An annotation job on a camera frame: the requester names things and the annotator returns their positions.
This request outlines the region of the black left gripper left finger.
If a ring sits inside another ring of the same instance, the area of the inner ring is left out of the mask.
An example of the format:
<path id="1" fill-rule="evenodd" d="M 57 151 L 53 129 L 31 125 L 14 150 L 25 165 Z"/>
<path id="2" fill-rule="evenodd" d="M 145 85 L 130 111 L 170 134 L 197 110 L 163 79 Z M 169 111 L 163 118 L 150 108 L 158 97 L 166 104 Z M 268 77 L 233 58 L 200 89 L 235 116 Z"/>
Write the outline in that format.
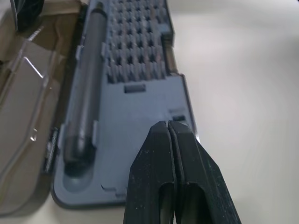
<path id="1" fill-rule="evenodd" d="M 175 168 L 170 132 L 153 125 L 131 165 L 123 224 L 173 224 Z"/>

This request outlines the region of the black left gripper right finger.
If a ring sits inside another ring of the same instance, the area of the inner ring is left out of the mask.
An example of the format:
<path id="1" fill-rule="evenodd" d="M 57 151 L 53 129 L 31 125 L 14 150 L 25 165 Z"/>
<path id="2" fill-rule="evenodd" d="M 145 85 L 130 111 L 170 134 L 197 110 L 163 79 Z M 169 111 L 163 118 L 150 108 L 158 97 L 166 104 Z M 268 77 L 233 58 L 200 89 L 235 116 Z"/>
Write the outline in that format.
<path id="1" fill-rule="evenodd" d="M 190 128 L 170 121 L 177 224 L 242 224 L 222 173 Z"/>

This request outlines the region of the grey screwdriver bit case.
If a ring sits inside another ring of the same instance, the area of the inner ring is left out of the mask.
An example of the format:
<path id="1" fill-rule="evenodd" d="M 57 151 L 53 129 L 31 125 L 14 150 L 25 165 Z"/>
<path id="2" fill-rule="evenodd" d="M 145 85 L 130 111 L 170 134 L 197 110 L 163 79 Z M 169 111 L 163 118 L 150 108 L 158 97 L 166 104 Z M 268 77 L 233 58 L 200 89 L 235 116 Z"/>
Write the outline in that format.
<path id="1" fill-rule="evenodd" d="M 64 162 L 67 125 L 79 79 L 89 14 L 98 2 L 107 14 L 104 65 L 93 161 Z M 159 121 L 179 121 L 196 131 L 185 76 L 176 67 L 174 29 L 167 0 L 89 0 L 76 52 L 67 113 L 57 140 L 51 194 L 66 209 L 85 209 L 126 200 L 130 167 L 150 128 Z"/>

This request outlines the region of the transparent plastic case lid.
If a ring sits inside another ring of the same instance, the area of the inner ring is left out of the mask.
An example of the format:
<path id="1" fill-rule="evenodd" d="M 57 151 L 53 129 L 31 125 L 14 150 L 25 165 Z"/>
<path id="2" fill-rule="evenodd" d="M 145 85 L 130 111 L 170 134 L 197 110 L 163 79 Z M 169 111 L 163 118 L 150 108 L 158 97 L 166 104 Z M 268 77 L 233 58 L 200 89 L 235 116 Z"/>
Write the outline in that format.
<path id="1" fill-rule="evenodd" d="M 0 96 L 0 217 L 34 211 L 48 195 L 46 146 L 61 86 L 21 86 Z"/>

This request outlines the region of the brown cardboard box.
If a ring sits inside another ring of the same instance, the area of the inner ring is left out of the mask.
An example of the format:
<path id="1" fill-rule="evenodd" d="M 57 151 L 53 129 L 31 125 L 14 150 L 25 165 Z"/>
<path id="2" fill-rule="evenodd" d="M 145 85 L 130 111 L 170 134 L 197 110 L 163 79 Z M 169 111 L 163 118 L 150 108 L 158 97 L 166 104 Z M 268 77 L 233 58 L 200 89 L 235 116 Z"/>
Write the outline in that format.
<path id="1" fill-rule="evenodd" d="M 14 80 L 34 90 L 62 85 L 85 9 L 79 0 L 46 1 L 23 31 L 15 30 L 10 9 L 0 12 L 0 96 L 12 89 Z"/>

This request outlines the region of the black object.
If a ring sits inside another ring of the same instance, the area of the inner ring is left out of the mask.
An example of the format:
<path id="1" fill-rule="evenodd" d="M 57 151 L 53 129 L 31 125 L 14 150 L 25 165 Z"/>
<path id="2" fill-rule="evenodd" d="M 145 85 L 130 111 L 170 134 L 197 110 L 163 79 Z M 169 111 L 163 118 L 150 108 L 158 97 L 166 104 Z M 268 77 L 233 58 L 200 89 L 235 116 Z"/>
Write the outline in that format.
<path id="1" fill-rule="evenodd" d="M 16 31 L 27 29 L 40 15 L 45 0 L 10 0 Z"/>

